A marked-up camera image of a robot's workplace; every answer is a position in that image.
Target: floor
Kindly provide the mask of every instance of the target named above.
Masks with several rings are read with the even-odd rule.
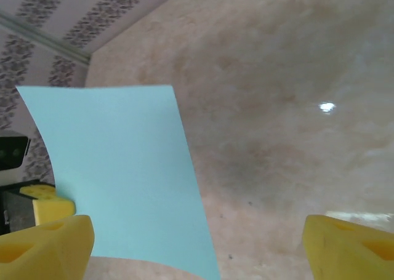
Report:
[[[88,86],[172,84],[222,279],[312,279],[308,214],[394,231],[394,0],[170,0]],[[197,279],[92,258],[86,280]]]

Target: light blue paper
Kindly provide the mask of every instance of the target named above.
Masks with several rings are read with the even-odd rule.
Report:
[[[220,279],[171,86],[18,91],[46,144],[57,193],[93,221],[93,256]]]

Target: black device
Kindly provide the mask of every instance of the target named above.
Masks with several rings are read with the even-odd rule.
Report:
[[[0,186],[0,235],[35,226],[32,200],[35,198],[19,193],[20,188],[32,185],[48,185],[39,180]]]
[[[0,171],[18,168],[29,150],[30,139],[12,130],[0,131]]]

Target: beige tile floor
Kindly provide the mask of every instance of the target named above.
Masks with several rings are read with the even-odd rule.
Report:
[[[170,0],[87,85],[174,86],[222,279],[312,279],[308,214],[394,231],[393,65],[394,0]],[[92,258],[101,279],[197,278]]]

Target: wall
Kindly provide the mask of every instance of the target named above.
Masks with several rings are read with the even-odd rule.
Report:
[[[61,45],[60,50],[89,58],[165,1],[0,0],[0,130],[12,129],[32,138],[21,168],[0,172],[0,184],[31,178],[54,182],[41,136],[15,86],[83,87],[87,65],[54,49],[47,40]],[[8,20],[18,23],[23,34],[10,30]],[[30,31],[38,34],[32,38]]]

